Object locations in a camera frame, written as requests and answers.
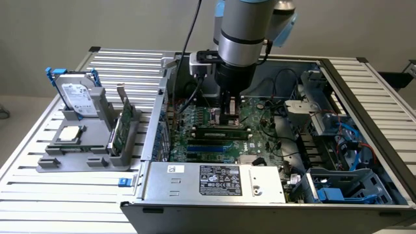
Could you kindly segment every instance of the slotted aluminum surface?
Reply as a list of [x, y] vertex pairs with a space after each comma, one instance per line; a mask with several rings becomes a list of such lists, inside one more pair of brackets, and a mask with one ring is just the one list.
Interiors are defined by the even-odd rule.
[[99, 71], [115, 108], [123, 106], [117, 85], [125, 83], [130, 101], [143, 111], [131, 170], [37, 172], [38, 160], [65, 118], [57, 97], [29, 133], [27, 143], [14, 153], [17, 157], [13, 155], [0, 170], [0, 233], [137, 233], [118, 204], [134, 200], [134, 187], [119, 188], [118, 182], [122, 177], [133, 178], [141, 169], [155, 97], [161, 84], [166, 85], [163, 56], [163, 52], [102, 49], [83, 66]]
[[330, 59], [394, 149], [416, 175], [416, 114], [370, 64]]

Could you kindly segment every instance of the floor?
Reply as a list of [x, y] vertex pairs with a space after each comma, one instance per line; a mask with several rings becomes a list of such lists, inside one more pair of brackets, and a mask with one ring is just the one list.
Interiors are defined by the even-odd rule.
[[14, 153], [51, 101], [53, 98], [49, 97], [0, 96], [0, 103], [11, 112], [9, 119], [0, 119], [0, 166]]

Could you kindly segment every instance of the motherboard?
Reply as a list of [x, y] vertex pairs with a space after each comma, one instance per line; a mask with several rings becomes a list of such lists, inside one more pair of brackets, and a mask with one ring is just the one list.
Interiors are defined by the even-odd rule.
[[173, 129], [170, 161], [282, 166], [279, 137], [275, 131], [277, 100], [249, 98], [241, 105], [239, 121], [219, 125], [219, 108], [190, 106]]

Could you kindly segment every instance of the white wall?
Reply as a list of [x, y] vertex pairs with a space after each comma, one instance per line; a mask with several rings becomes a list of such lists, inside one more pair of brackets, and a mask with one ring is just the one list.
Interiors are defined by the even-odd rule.
[[[190, 51], [211, 47], [205, 0]], [[415, 0], [295, 0], [299, 20], [275, 54], [367, 57], [381, 71], [416, 59]], [[45, 68], [75, 69], [89, 48], [181, 50], [197, 0], [0, 0], [0, 94], [51, 97]]]

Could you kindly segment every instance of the green circuit board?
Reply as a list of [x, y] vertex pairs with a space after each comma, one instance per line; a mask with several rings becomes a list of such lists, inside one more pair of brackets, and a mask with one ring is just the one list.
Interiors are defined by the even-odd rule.
[[[242, 104], [239, 119], [245, 121], [235, 126], [243, 129], [249, 128], [251, 136], [249, 140], [222, 141], [222, 152], [193, 152], [189, 150], [189, 141], [194, 139], [193, 127], [215, 128], [218, 122], [215, 120], [215, 111], [219, 111], [210, 107], [190, 106], [182, 114], [183, 124], [173, 129], [174, 148], [170, 161], [250, 164], [258, 157], [263, 157], [269, 165], [282, 165], [282, 158], [275, 156], [282, 155], [282, 152], [274, 150], [277, 139], [267, 136], [261, 128], [261, 117], [263, 116], [263, 119], [269, 121], [265, 130], [271, 135], [277, 134], [275, 129], [270, 128], [271, 112], [266, 107], [266, 102], [258, 98], [251, 98]], [[265, 108], [259, 109], [258, 104], [262, 104]]]

